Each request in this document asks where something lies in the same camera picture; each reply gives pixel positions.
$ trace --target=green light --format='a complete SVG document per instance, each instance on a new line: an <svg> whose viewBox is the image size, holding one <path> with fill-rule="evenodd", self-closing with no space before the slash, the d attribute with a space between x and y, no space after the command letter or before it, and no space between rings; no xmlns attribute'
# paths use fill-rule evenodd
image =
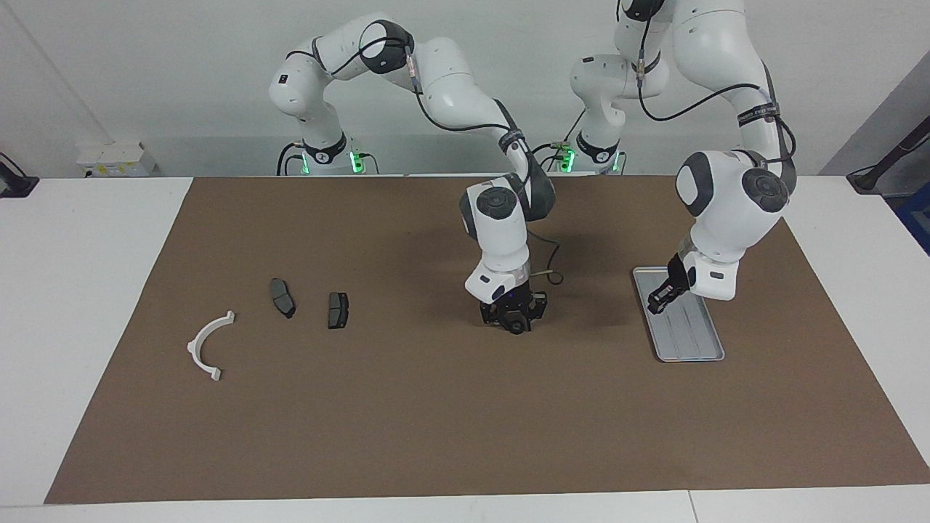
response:
<svg viewBox="0 0 930 523"><path fill-rule="evenodd" d="M365 172L364 158L360 158L354 151L349 151L349 159L352 160L352 172L355 174Z"/></svg>
<svg viewBox="0 0 930 523"><path fill-rule="evenodd" d="M565 148L563 150L565 156L562 157L562 163L559 165L559 169L562 172L571 172L572 167L575 166L575 151L571 148Z"/></svg>

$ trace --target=blue object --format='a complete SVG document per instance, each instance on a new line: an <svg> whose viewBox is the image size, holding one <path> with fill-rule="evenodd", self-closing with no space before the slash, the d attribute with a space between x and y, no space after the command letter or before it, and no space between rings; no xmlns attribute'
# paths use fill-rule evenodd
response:
<svg viewBox="0 0 930 523"><path fill-rule="evenodd" d="M895 213L930 256L930 183L908 198Z"/></svg>

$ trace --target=metal tray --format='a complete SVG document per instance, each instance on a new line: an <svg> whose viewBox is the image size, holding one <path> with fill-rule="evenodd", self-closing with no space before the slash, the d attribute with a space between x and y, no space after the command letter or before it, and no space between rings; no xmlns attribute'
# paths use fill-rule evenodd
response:
<svg viewBox="0 0 930 523"><path fill-rule="evenodd" d="M654 315L648 311L649 293L662 285L667 277L665 267L633 269L633 280L658 359L668 362L724 359L724 347L703 298L686 292L670 303L662 314Z"/></svg>

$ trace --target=white table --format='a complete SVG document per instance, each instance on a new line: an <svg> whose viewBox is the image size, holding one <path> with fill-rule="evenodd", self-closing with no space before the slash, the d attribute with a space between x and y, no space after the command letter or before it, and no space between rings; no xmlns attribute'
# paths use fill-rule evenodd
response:
<svg viewBox="0 0 930 523"><path fill-rule="evenodd" d="M0 521L930 521L930 486L37 506L190 184L43 180L0 200ZM930 258L842 178L801 178L787 222L927 460Z"/></svg>

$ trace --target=white curved object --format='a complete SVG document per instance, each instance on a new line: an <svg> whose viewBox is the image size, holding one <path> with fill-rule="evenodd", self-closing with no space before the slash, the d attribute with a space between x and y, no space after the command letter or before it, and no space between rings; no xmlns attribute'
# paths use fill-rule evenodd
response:
<svg viewBox="0 0 930 523"><path fill-rule="evenodd" d="M193 362L197 364L197 367L208 372L210 374L210 378L213 378L214 382L219 381L219 374L221 373L221 370L205 364L203 360L200 359L200 349L204 346L204 340L206 340L206 337L210 334L213 334L214 330L230 325L233 321L235 321L235 313L233 311L229 311L226 313L226 316L217 318L210 323L207 323L206 326L200 329L200 332L197 333L197 337L194 338L192 342L187 344L187 352L191 353Z"/></svg>

